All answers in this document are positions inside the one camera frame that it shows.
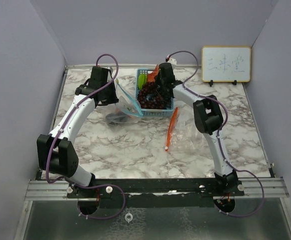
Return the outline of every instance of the whiteboard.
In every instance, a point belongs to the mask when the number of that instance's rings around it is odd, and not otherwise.
[[[249,82],[251,48],[248,46],[204,46],[202,80],[204,82]]]

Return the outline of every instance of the marble table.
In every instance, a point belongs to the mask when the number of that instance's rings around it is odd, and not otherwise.
[[[193,68],[179,68],[174,74],[178,80],[185,80],[193,71]],[[121,68],[117,76],[132,95],[136,72],[136,68]],[[55,126],[69,109],[75,89],[90,75],[89,68],[68,70]],[[227,107],[229,120],[223,128],[223,137],[232,164],[258,177],[270,177],[243,85],[222,83],[210,87],[201,81],[201,71],[187,85],[197,93],[215,95]],[[196,130],[193,110],[178,100],[175,105],[180,116],[168,152],[165,145],[170,118],[144,118],[135,124],[109,127],[104,119],[114,106],[97,107],[74,143],[79,164],[99,179],[214,177],[214,162],[207,142]],[[247,173],[238,175],[251,177]]]

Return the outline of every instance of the green vegetable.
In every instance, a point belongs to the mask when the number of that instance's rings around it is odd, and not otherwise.
[[[147,75],[144,73],[141,73],[139,77],[137,78],[137,87],[141,90],[143,85],[145,85],[147,82]]]

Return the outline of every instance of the cable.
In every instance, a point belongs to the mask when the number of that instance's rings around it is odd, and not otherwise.
[[[52,156],[52,152],[53,152],[53,149],[54,149],[54,146],[60,136],[60,134],[63,132],[63,129],[65,128],[65,126],[67,125],[69,119],[71,118],[71,116],[74,114],[74,112],[79,108],[79,106],[85,101],[87,100],[88,98],[90,98],[91,96],[97,94],[98,92],[102,91],[103,89],[105,89],[106,87],[108,87],[111,83],[113,83],[113,81],[116,79],[117,75],[118,75],[118,71],[119,71],[119,64],[118,64],[118,61],[117,59],[111,55],[111,54],[108,54],[108,53],[105,53],[105,54],[102,54],[100,55],[97,60],[96,60],[96,66],[98,65],[98,62],[99,60],[104,57],[104,56],[109,56],[111,57],[114,62],[115,62],[115,65],[116,65],[116,70],[115,70],[115,74],[114,76],[112,77],[112,79],[104,86],[100,87],[99,89],[95,90],[94,92],[90,93],[89,95],[85,96],[82,100],[80,100],[76,106],[74,106],[72,108],[72,110],[70,111],[70,113],[68,114],[68,116],[66,117],[66,119],[64,120],[62,126],[60,127],[60,129],[58,130],[57,134],[55,135],[53,141],[52,141],[52,144],[51,144],[51,147],[49,149],[49,153],[48,153],[48,156],[47,156],[47,159],[46,159],[46,167],[45,167],[45,178],[46,178],[46,181],[49,183],[49,184],[53,184],[55,183],[56,181],[58,180],[61,180],[63,179],[64,177],[63,176],[60,176],[54,180],[50,180],[49,178],[49,169],[50,169],[50,161],[51,161],[51,156]],[[116,216],[118,216],[125,208],[126,206],[126,198],[125,198],[125,193],[124,191],[117,185],[112,185],[112,184],[107,184],[107,185],[98,185],[98,186],[82,186],[82,185],[79,185],[79,184],[75,184],[77,187],[79,188],[82,188],[82,189],[99,189],[99,188],[103,188],[103,187],[108,187],[108,186],[111,186],[111,187],[114,187],[114,188],[117,188],[119,189],[119,191],[122,193],[123,195],[123,204],[122,204],[122,207],[120,209],[120,211],[118,211],[116,214],[114,215],[111,215],[111,216],[107,216],[107,217],[94,217],[94,216],[87,216],[85,215],[85,217],[87,218],[90,218],[90,219],[100,219],[100,220],[106,220],[106,219],[111,219],[111,218],[114,218]]]
[[[184,88],[186,91],[188,91],[189,93],[191,93],[191,94],[193,94],[193,95],[195,95],[195,96],[197,96],[197,97],[199,97],[199,98],[204,98],[204,99],[208,99],[208,100],[214,101],[215,103],[219,104],[219,105],[223,108],[223,110],[224,110],[224,113],[225,113],[225,120],[224,120],[223,124],[219,127],[219,129],[218,129],[217,132],[216,132],[217,142],[218,142],[218,145],[219,145],[219,148],[220,148],[220,152],[221,152],[221,155],[222,155],[224,161],[226,162],[226,164],[229,165],[230,168],[232,168],[232,169],[235,170],[236,172],[239,172],[239,173],[245,172],[245,173],[248,173],[248,174],[252,175],[252,176],[253,176],[253,177],[258,181],[258,183],[260,184],[260,187],[261,187],[261,191],[262,191],[262,200],[261,200],[260,205],[259,205],[259,206],[256,208],[256,210],[254,210],[253,212],[248,213],[248,214],[244,214],[244,215],[231,214],[231,213],[224,212],[224,211],[221,211],[221,210],[219,210],[219,212],[222,213],[222,214],[225,214],[225,215],[227,215],[227,216],[234,217],[234,218],[245,218],[245,217],[249,217],[249,216],[251,216],[251,215],[257,213],[257,212],[262,208],[262,206],[264,205],[264,202],[265,202],[265,190],[264,190],[264,187],[263,187],[263,185],[262,185],[260,179],[259,179],[259,178],[254,174],[254,173],[252,173],[251,171],[248,171],[248,170],[239,170],[239,169],[237,169],[236,167],[234,167],[234,166],[233,166],[233,165],[232,165],[232,164],[227,160],[227,158],[226,158],[226,156],[225,156],[225,153],[224,153],[224,150],[223,150],[223,148],[222,148],[222,144],[221,144],[220,131],[222,130],[222,128],[223,128],[223,127],[226,125],[226,123],[228,122],[228,119],[229,119],[228,110],[227,110],[226,106],[223,105],[220,101],[218,101],[218,100],[216,100],[216,99],[214,99],[214,98],[208,97],[208,96],[199,95],[199,94],[197,94],[196,92],[192,91],[191,89],[187,88],[187,86],[186,86],[186,82],[187,82],[188,80],[190,80],[193,76],[196,75],[196,73],[197,73],[197,71],[198,71],[198,69],[199,69],[199,61],[198,61],[198,58],[196,57],[196,55],[194,55],[192,52],[190,52],[190,51],[186,51],[186,50],[176,51],[176,52],[174,52],[174,53],[168,55],[168,56],[165,58],[165,61],[167,62],[171,56],[173,56],[173,55],[175,55],[175,54],[178,54],[178,53],[188,53],[188,54],[191,54],[191,55],[194,57],[195,61],[196,61],[196,69],[195,69],[194,73],[193,73],[190,77],[188,77],[186,80],[184,80],[184,82],[182,83],[183,88]]]

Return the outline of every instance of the red grapes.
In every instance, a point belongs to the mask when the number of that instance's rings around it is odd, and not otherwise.
[[[160,93],[156,83],[147,82],[137,95],[142,109],[167,109],[171,108],[171,97],[168,94]]]

